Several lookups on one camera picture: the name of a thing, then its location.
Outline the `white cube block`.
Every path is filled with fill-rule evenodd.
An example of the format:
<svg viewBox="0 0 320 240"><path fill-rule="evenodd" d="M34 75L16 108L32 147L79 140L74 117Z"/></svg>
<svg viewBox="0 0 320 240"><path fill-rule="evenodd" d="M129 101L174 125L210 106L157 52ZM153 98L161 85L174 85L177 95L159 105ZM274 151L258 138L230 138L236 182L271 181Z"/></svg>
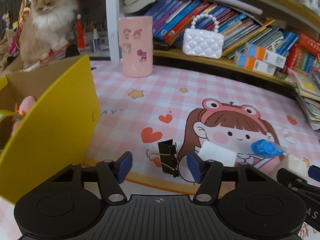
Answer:
<svg viewBox="0 0 320 240"><path fill-rule="evenodd" d="M279 164L274 168L275 176L281 168L285 168L302 178L306 178L308 175L308 167L305 161L289 153L286 153Z"/></svg>

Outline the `black binder clip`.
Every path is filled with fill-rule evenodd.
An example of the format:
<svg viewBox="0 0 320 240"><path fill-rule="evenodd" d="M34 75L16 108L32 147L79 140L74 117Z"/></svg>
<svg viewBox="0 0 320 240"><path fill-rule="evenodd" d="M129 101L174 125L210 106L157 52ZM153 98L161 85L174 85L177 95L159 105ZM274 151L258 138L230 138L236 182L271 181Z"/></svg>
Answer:
<svg viewBox="0 0 320 240"><path fill-rule="evenodd" d="M158 143L158 152L146 150L147 159L153 161L162 168L164 173L172 175L174 178L179 176L177 144L173 139Z"/></svg>

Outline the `blue plastic item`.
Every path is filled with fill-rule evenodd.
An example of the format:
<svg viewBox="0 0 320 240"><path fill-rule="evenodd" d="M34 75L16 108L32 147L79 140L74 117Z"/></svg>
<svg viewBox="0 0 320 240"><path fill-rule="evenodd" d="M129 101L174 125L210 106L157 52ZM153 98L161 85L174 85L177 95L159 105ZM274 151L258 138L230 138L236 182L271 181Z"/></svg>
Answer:
<svg viewBox="0 0 320 240"><path fill-rule="evenodd" d="M261 139L251 145L252 152L263 158L274 158L280 156L286 151L277 143Z"/></svg>

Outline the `pink plush pig toy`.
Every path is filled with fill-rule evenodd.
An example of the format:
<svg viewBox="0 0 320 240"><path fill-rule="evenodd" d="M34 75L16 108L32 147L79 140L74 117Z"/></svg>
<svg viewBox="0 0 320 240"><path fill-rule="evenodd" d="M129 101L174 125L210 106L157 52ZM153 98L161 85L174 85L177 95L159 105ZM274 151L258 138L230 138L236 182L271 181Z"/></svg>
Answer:
<svg viewBox="0 0 320 240"><path fill-rule="evenodd" d="M36 100L33 96L27 96L26 98L24 98L22 100L22 102L19 106L16 105L15 112L21 116L26 116L26 114L28 114L31 111L31 109L33 108L35 103L36 103ZM13 120L14 124L12 127L11 135L14 135L14 133L16 132L18 127L20 126L22 120L18 120L16 118L13 118L12 120Z"/></svg>

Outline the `gold tape roll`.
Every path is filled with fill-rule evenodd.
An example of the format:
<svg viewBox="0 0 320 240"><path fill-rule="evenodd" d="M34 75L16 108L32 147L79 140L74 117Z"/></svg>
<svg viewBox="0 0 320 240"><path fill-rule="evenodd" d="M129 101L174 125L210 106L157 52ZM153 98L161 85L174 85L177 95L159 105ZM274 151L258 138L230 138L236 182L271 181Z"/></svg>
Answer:
<svg viewBox="0 0 320 240"><path fill-rule="evenodd" d="M20 115L18 112L12 112L6 109L0 110L0 122L2 122L6 118L12 118L13 120L22 121L23 116Z"/></svg>

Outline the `pink checkered table mat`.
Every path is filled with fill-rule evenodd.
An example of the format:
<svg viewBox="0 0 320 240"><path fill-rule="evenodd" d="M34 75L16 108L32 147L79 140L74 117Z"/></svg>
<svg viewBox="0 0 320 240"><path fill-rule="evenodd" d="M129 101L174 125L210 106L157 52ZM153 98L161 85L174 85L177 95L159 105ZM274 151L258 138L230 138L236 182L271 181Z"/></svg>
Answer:
<svg viewBox="0 0 320 240"><path fill-rule="evenodd" d="M143 78L125 77L108 62L92 70L100 107L85 160L69 164L16 203L23 239L298 239L306 219L303 200L271 170L282 157L263 158L251 145L261 139L281 145L297 139L301 157L319 155L318 139L301 135L288 115L299 117L286 98L269 92L241 101L221 92L223 80L198 79L179 69L158 67ZM158 143L177 144L179 176L147 159ZM205 141L237 153L223 165L219 196L195 203L199 188L187 153ZM125 203L106 203L95 166L129 151L132 168L121 189Z"/></svg>

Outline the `stack of papers and magazines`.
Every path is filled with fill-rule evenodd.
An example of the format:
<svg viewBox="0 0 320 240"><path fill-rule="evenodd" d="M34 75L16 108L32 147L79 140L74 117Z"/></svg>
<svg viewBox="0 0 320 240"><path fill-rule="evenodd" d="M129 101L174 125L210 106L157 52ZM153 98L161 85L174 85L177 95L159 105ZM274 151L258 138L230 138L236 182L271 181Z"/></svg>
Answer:
<svg viewBox="0 0 320 240"><path fill-rule="evenodd" d="M310 127L319 131L319 76L311 74L311 77L294 73L297 84L297 101L305 113Z"/></svg>

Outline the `orange blue white box lower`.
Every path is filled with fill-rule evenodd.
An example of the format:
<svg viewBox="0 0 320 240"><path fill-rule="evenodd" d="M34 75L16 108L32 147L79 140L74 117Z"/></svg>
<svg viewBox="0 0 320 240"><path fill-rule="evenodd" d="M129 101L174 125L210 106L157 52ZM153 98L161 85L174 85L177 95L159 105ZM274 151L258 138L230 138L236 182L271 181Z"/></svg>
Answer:
<svg viewBox="0 0 320 240"><path fill-rule="evenodd" d="M255 70L257 72L264 73L270 76L273 76L276 71L276 66L249 57L239 51L235 52L234 62L238 67L246 68L249 70Z"/></svg>

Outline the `orange blue white box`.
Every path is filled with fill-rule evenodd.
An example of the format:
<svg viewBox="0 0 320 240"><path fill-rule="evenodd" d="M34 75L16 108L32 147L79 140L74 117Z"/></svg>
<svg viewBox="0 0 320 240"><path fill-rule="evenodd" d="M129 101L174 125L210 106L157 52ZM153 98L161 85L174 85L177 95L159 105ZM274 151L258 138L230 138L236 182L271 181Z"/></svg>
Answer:
<svg viewBox="0 0 320 240"><path fill-rule="evenodd" d="M269 63L278 68L283 69L285 67L286 57L255 44L246 42L244 53L249 57Z"/></svg>
<svg viewBox="0 0 320 240"><path fill-rule="evenodd" d="M270 76L273 76L276 71L276 66L249 57L239 51L235 52L234 62L238 67L246 68L249 70L255 70L257 72L264 73Z"/></svg>

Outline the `white quilted pearl handbag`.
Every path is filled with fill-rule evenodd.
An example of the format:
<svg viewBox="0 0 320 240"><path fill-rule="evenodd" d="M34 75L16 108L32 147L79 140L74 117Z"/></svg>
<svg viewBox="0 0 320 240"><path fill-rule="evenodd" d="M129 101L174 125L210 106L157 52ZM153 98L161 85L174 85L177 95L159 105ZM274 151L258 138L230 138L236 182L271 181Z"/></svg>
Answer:
<svg viewBox="0 0 320 240"><path fill-rule="evenodd" d="M196 29L201 19L210 19L214 24L213 30ZM219 59L222 56L224 36L219 33L219 21L207 13L200 13L193 17L190 28L186 28L183 35L182 51L185 55Z"/></svg>

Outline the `orange blue white box upper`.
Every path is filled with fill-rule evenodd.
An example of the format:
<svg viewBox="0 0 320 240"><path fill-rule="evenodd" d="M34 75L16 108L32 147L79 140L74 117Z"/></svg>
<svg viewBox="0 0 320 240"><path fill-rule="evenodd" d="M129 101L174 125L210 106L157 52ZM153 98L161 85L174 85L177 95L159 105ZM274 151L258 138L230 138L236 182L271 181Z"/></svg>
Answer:
<svg viewBox="0 0 320 240"><path fill-rule="evenodd" d="M286 57L255 44L246 42L244 53L249 57L269 63L278 68L283 69L285 67Z"/></svg>

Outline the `red dictionary book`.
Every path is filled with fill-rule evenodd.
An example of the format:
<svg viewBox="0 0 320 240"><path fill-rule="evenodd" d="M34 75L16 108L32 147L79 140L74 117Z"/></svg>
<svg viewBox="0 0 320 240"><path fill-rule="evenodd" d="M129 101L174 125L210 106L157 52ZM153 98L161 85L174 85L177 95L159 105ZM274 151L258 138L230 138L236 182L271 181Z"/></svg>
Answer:
<svg viewBox="0 0 320 240"><path fill-rule="evenodd" d="M297 44L313 55L317 56L320 53L320 43L313 37L303 32L300 32Z"/></svg>

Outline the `beige crumpled cloth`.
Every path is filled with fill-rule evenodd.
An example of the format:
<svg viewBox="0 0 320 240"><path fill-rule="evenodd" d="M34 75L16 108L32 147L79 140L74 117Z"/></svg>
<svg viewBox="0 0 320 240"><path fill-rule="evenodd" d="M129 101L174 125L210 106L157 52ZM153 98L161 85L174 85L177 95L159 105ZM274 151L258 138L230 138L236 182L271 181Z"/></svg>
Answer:
<svg viewBox="0 0 320 240"><path fill-rule="evenodd" d="M22 69L20 51L16 47L16 31L8 30L1 39L1 77Z"/></svg>

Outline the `wooden bookshelf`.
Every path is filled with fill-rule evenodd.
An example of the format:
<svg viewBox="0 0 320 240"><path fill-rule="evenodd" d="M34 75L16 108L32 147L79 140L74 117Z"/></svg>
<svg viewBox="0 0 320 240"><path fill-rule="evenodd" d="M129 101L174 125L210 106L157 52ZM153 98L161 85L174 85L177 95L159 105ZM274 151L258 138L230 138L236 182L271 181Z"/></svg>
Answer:
<svg viewBox="0 0 320 240"><path fill-rule="evenodd" d="M132 24L151 17L153 62L226 77L291 94L277 74L241 68L236 53L249 42L266 41L281 33L319 38L319 14L296 0L106 0L110 57L119 61L125 42L140 34Z"/></svg>

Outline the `orange and white cat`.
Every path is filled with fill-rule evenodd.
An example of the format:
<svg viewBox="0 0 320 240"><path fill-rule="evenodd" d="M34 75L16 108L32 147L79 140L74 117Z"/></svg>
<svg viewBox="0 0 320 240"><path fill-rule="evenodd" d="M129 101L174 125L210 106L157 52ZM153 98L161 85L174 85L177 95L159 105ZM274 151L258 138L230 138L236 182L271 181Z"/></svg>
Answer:
<svg viewBox="0 0 320 240"><path fill-rule="evenodd" d="M30 0L30 8L19 39L24 69L68 44L77 1Z"/></svg>

